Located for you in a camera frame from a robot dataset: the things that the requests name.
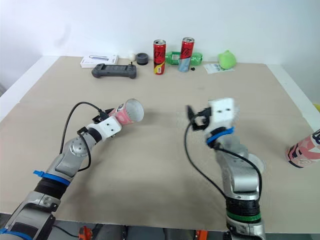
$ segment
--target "beige table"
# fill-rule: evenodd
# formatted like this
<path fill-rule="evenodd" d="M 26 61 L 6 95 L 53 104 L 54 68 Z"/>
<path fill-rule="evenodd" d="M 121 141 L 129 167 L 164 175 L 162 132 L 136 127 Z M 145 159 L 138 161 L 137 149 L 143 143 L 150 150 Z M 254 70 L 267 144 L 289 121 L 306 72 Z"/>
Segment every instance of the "beige table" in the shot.
<path fill-rule="evenodd" d="M 285 149 L 312 133 L 287 93 L 264 64 L 238 64 L 233 72 L 207 74 L 202 66 L 180 73 L 152 63 L 136 79 L 92 77 L 78 57 L 61 57 L 0 124 L 0 212 L 12 213 L 59 153 L 72 106 L 89 101 L 117 107 L 129 98 L 145 108 L 142 122 L 126 126 L 92 152 L 90 169 L 76 175 L 62 198 L 61 220 L 183 229 L 225 230 L 225 203 L 188 163 L 183 148 L 185 105 L 199 111 L 208 99 L 233 97 L 240 107 L 235 134 L 265 160 L 260 201 L 267 232 L 318 233 L 320 163 L 298 169 Z M 83 106 L 66 139 L 97 113 Z M 220 186 L 221 171 L 201 132 L 189 135 L 196 164 Z"/>

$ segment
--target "green ring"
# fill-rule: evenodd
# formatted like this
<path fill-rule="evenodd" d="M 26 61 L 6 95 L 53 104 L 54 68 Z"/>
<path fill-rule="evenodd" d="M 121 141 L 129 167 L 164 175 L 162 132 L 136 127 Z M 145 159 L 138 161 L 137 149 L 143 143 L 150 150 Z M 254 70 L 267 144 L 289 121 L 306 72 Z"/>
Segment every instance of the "green ring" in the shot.
<path fill-rule="evenodd" d="M 231 212 L 226 212 L 227 216 L 234 219 L 234 220 L 239 220 L 239 221 L 246 221 L 246 222 L 253 222 L 257 221 L 261 218 L 261 213 L 259 212 L 257 215 L 254 216 L 239 216 L 236 214 L 233 214 Z"/>

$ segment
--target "black wire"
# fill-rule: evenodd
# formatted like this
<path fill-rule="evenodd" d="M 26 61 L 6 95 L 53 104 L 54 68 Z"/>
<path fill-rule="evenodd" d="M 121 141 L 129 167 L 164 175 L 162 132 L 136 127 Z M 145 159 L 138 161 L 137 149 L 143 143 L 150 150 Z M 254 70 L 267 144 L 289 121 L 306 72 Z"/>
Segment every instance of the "black wire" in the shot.
<path fill-rule="evenodd" d="M 185 150 L 185 154 L 190 162 L 190 164 L 205 178 L 207 179 L 213 186 L 215 186 L 215 188 L 221 193 L 221 195 L 224 198 L 227 198 L 227 196 L 225 195 L 224 191 L 221 190 L 221 188 L 214 182 L 212 181 L 209 177 L 207 177 L 195 164 L 194 162 L 191 160 L 189 153 L 188 153 L 188 148 L 187 148 L 187 135 L 188 135 L 188 130 L 191 127 L 192 123 L 189 123 L 188 126 L 185 129 L 184 132 L 184 150 Z"/>
<path fill-rule="evenodd" d="M 214 148 L 216 151 L 221 151 L 221 152 L 225 152 L 227 154 L 231 154 L 239 159 L 242 159 L 243 161 L 245 161 L 246 163 L 250 164 L 251 167 L 254 168 L 254 170 L 256 170 L 256 173 L 258 174 L 258 177 L 259 177 L 259 199 L 260 200 L 260 197 L 261 197 L 261 193 L 262 193 L 262 176 L 261 176 L 261 173 L 259 171 L 259 169 L 257 168 L 257 166 L 252 163 L 251 161 L 249 161 L 248 159 L 246 159 L 245 157 L 239 155 L 239 154 L 236 154 L 235 152 L 233 151 L 229 151 L 229 150 L 226 150 L 224 148 L 219 148 L 219 147 L 216 147 Z"/>
<path fill-rule="evenodd" d="M 89 147 L 88 147 L 88 144 L 87 144 L 87 141 L 86 141 L 85 137 L 80 132 L 78 133 L 78 135 L 81 138 L 81 140 L 84 142 L 86 152 L 88 153 L 88 165 L 86 167 L 81 168 L 81 169 L 78 170 L 78 172 L 81 172 L 81 171 L 84 171 L 84 170 L 90 168 L 90 165 L 91 165 L 91 153 L 90 153 L 90 150 L 89 150 Z"/>
<path fill-rule="evenodd" d="M 64 129 L 63 129 L 63 133 L 62 133 L 62 139 L 61 139 L 61 145 L 60 145 L 59 154 L 62 154 L 62 151 L 64 149 L 65 137 L 66 137 L 67 127 L 68 127 L 70 118 L 71 118 L 72 114 L 74 113 L 74 111 L 76 110 L 76 108 L 81 104 L 87 104 L 87 105 L 97 109 L 99 113 L 102 111 L 100 108 L 98 108 L 97 106 L 95 106 L 92 103 L 87 102 L 87 101 L 81 101 L 81 102 L 78 102 L 76 105 L 74 105 L 74 107 L 71 109 L 71 111 L 70 111 L 70 113 L 69 113 L 69 115 L 68 115 L 68 117 L 67 117 L 67 119 L 65 121 Z"/>
<path fill-rule="evenodd" d="M 68 234 L 68 235 L 69 235 L 69 236 L 71 236 L 71 237 L 78 238 L 78 236 L 77 236 L 77 235 L 73 235 L 73 234 L 71 234 L 70 232 L 68 232 L 68 231 L 64 230 L 64 229 L 63 229 L 62 227 L 60 227 L 60 226 L 53 225 L 53 227 L 55 227 L 55 228 L 57 228 L 57 229 L 61 230 L 62 232 L 64 232 L 65 234 Z"/>

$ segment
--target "table edge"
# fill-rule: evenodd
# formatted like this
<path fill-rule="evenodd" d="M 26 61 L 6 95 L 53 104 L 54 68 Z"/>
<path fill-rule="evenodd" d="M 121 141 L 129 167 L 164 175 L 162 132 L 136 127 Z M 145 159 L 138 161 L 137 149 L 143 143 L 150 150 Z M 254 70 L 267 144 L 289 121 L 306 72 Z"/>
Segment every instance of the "table edge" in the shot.
<path fill-rule="evenodd" d="M 0 97 L 0 122 L 60 56 L 42 56 Z"/>

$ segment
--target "pink and white can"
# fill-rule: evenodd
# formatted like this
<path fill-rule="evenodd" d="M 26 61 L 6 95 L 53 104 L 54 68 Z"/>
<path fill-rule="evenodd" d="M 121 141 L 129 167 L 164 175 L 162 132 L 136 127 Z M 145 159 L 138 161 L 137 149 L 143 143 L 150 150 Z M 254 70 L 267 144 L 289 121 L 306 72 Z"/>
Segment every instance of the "pink and white can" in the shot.
<path fill-rule="evenodd" d="M 304 168 L 320 161 L 320 129 L 285 151 L 290 164 Z"/>
<path fill-rule="evenodd" d="M 142 104 L 131 98 L 109 113 L 109 116 L 115 116 L 122 125 L 140 122 L 144 118 L 144 108 Z"/>

